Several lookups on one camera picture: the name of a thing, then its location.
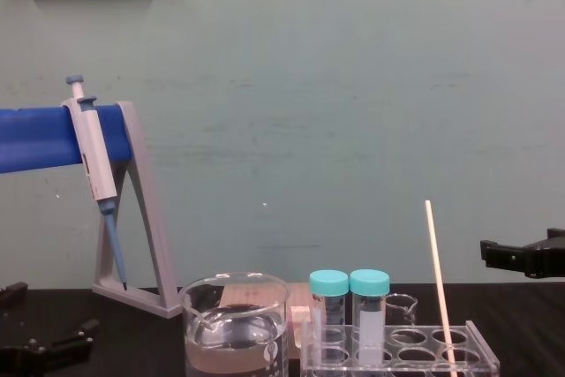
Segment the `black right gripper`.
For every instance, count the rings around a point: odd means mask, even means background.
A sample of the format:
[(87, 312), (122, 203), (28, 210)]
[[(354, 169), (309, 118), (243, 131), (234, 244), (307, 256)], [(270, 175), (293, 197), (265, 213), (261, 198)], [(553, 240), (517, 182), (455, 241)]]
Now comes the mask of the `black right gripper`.
[(532, 279), (564, 277), (565, 229), (549, 228), (547, 239), (526, 247), (481, 240), (481, 259), (487, 268), (522, 273)]

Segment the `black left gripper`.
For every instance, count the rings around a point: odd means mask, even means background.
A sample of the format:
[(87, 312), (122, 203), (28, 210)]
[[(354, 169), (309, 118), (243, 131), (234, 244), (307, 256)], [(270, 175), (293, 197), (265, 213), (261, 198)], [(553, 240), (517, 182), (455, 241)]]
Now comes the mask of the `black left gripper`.
[[(21, 303), (27, 294), (27, 284), (17, 282), (0, 290), (0, 308), (10, 309)], [(40, 363), (80, 363), (88, 361), (100, 328), (97, 319), (84, 321), (78, 329), (50, 343), (29, 340), (26, 344), (1, 347), (1, 375), (29, 375), (27, 356)]]

